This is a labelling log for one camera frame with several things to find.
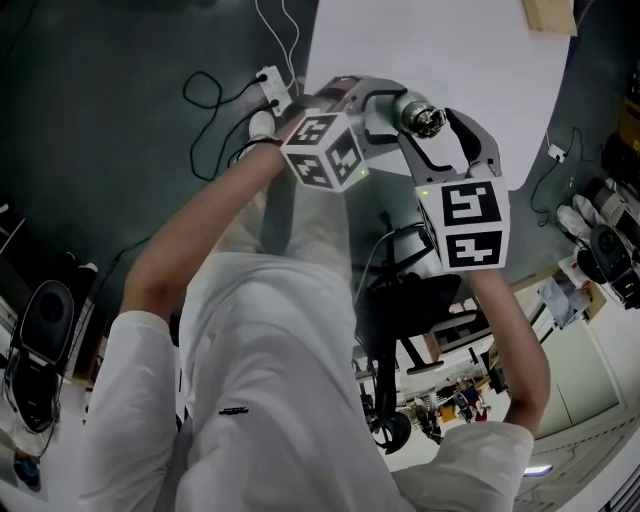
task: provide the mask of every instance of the white table surface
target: white table surface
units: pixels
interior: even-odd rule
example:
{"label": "white table surface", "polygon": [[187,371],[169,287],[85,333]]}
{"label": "white table surface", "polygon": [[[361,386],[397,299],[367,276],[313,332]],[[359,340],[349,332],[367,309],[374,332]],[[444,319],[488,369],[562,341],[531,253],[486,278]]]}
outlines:
{"label": "white table surface", "polygon": [[[320,0],[305,90],[338,75],[371,75],[460,110],[496,139],[515,190],[549,124],[568,46],[568,36],[531,32],[520,0]],[[466,170],[448,127],[421,144],[434,163]],[[409,174],[399,151],[369,166]]]}

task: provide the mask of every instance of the white sleeve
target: white sleeve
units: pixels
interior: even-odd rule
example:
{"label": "white sleeve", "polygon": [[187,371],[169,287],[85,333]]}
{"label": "white sleeve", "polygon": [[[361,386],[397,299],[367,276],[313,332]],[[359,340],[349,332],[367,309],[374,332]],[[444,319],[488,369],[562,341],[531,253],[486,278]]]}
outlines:
{"label": "white sleeve", "polygon": [[114,321],[84,427],[84,510],[153,509],[176,435],[174,364],[164,320],[131,311]]}
{"label": "white sleeve", "polygon": [[462,425],[446,433],[433,461],[393,478],[417,510],[511,512],[533,442],[518,425]]}

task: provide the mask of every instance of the power strip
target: power strip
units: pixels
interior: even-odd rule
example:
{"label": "power strip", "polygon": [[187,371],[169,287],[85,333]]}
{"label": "power strip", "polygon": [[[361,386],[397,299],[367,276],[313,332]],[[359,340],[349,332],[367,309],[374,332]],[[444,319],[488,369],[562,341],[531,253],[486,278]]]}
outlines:
{"label": "power strip", "polygon": [[276,100],[278,102],[278,104],[273,107],[273,114],[276,117],[280,117],[284,109],[291,105],[289,91],[287,91],[287,87],[284,85],[284,81],[277,67],[264,67],[256,73],[256,77],[258,78],[262,75],[266,76],[267,79],[264,82],[258,83],[260,87],[262,87],[262,92],[267,97],[267,101],[272,102]]}
{"label": "power strip", "polygon": [[558,163],[564,162],[564,159],[567,156],[567,154],[555,144],[551,144],[551,146],[549,146],[548,153],[549,153],[549,156]]}

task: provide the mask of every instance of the white sneaker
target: white sneaker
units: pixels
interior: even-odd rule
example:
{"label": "white sneaker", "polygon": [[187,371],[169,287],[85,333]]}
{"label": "white sneaker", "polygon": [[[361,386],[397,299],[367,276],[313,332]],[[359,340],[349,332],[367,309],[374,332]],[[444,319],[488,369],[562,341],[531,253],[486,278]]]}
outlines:
{"label": "white sneaker", "polygon": [[276,122],[266,110],[257,112],[249,121],[249,140],[273,137],[276,133]]}

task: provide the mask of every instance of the dark gray floor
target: dark gray floor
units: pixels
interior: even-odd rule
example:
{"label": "dark gray floor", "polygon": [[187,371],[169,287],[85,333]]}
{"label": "dark gray floor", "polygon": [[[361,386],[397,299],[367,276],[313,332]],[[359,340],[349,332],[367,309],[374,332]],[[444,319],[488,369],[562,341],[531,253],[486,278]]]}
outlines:
{"label": "dark gray floor", "polygon": [[[294,62],[304,74],[317,0],[289,4],[301,28]],[[0,14],[0,48],[8,47],[29,5],[10,0]],[[289,45],[294,31],[279,4],[263,5]],[[579,127],[588,157],[617,122],[633,46],[625,40],[632,31],[623,30],[624,5],[593,5],[549,126],[551,141],[564,149],[572,127]],[[189,74],[210,72],[227,96],[271,63],[284,69],[250,1],[40,0],[15,51],[0,64],[0,195],[28,218],[43,253],[71,250],[104,271],[119,250],[151,234],[202,185],[189,171],[189,145],[210,113],[182,99]],[[262,99],[256,88],[221,110],[197,154],[203,172],[212,172],[227,129]],[[241,131],[232,146],[244,138]],[[575,141],[567,161],[541,185],[538,207],[555,210],[600,174],[597,165],[580,161],[579,151]],[[552,163],[543,142],[527,183],[511,194],[511,280],[572,249],[552,224],[538,228],[539,216],[529,209],[535,182]],[[396,225],[417,219],[408,177],[375,174],[349,192],[348,206],[356,262],[383,232],[383,209]],[[134,256],[123,257],[100,295],[102,305],[117,306]]]}
{"label": "dark gray floor", "polygon": [[[288,4],[304,74],[317,0]],[[9,0],[0,14],[3,52],[29,6]],[[295,32],[279,2],[262,6],[290,46]],[[274,63],[285,69],[253,2],[40,0],[0,70],[0,195],[27,217],[43,251],[70,250],[104,270],[202,186],[189,145],[211,113],[183,100],[186,78],[206,70],[228,96]],[[215,101],[207,91],[203,100]],[[221,109],[197,153],[203,172],[213,172],[227,130],[263,101],[255,86]],[[240,130],[230,145],[245,139]],[[123,257],[102,303],[118,302],[134,256]]]}

